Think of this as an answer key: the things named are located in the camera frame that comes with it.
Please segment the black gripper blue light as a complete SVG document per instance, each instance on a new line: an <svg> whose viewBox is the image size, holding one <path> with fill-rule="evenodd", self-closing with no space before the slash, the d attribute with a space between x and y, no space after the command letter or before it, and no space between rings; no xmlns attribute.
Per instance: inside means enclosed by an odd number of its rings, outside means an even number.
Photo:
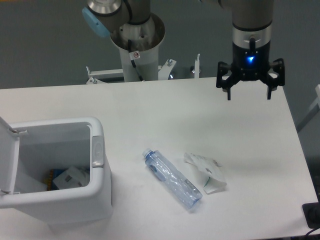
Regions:
<svg viewBox="0 0 320 240"><path fill-rule="evenodd" d="M232 64L219 61L217 65L216 87L227 93L227 100L231 100L231 88L239 81L260 80L267 85L267 99L270 100L272 91L278 86L285 85L285 62L278 58L269 62L270 45L267 44L250 49L232 44Z"/></svg>

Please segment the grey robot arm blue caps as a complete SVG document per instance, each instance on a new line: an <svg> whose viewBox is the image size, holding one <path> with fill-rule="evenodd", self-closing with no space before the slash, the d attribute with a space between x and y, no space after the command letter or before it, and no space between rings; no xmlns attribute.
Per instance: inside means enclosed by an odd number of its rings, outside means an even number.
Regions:
<svg viewBox="0 0 320 240"><path fill-rule="evenodd" d="M269 61L274 3L271 0L221 0L232 12L232 63L217 65L216 87L229 93L238 82L261 81L270 96L285 84L285 63ZM82 15L96 35L119 49L126 82L159 79L163 21L148 0L89 0Z"/></svg>

